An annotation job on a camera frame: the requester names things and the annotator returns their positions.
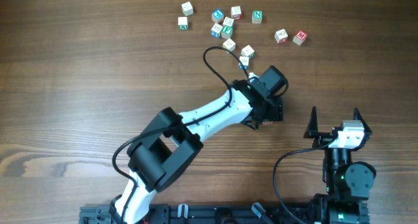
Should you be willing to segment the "white block red picture side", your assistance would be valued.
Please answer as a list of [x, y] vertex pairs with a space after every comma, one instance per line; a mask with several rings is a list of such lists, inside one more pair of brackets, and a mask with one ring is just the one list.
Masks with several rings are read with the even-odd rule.
[[285, 29], [281, 29], [275, 32], [274, 38], [278, 44], [281, 44], [288, 39], [288, 34]]

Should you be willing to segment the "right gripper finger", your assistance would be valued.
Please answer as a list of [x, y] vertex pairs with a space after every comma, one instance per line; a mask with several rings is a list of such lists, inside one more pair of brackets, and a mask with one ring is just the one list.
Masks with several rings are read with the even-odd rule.
[[317, 138], [318, 136], [319, 136], [319, 131], [318, 131], [318, 124], [317, 124], [317, 111], [316, 111], [316, 107], [313, 106], [309, 123], [304, 132], [304, 138]]
[[362, 123], [363, 127], [364, 127], [364, 134], [366, 136], [371, 136], [372, 135], [372, 130], [371, 128], [368, 126], [368, 124], [365, 122], [365, 120], [363, 119], [363, 117], [361, 116], [361, 113], [359, 112], [358, 108], [354, 109], [354, 113], [353, 113], [353, 119], [354, 120], [358, 120]]

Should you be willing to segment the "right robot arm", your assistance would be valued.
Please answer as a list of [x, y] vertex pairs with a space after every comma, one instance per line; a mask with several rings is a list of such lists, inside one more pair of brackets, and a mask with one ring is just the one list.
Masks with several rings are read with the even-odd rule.
[[308, 223], [369, 223], [366, 201], [376, 178], [376, 169], [351, 154], [364, 147], [372, 130], [354, 109], [353, 119], [344, 120], [329, 133], [318, 129], [316, 107], [312, 108], [304, 138], [312, 148], [324, 151], [322, 180], [325, 194], [316, 194], [308, 206]]

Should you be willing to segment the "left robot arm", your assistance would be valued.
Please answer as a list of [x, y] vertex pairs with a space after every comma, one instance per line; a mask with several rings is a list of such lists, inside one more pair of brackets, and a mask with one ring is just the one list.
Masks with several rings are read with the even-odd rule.
[[281, 96], [286, 77], [274, 66], [262, 75], [235, 80], [218, 99], [179, 114], [160, 111], [137, 137], [123, 147], [129, 157], [128, 184], [110, 205], [114, 223], [138, 223], [149, 212], [156, 193], [173, 184], [191, 164], [203, 142], [220, 130], [242, 124], [253, 130], [260, 124], [283, 120]]

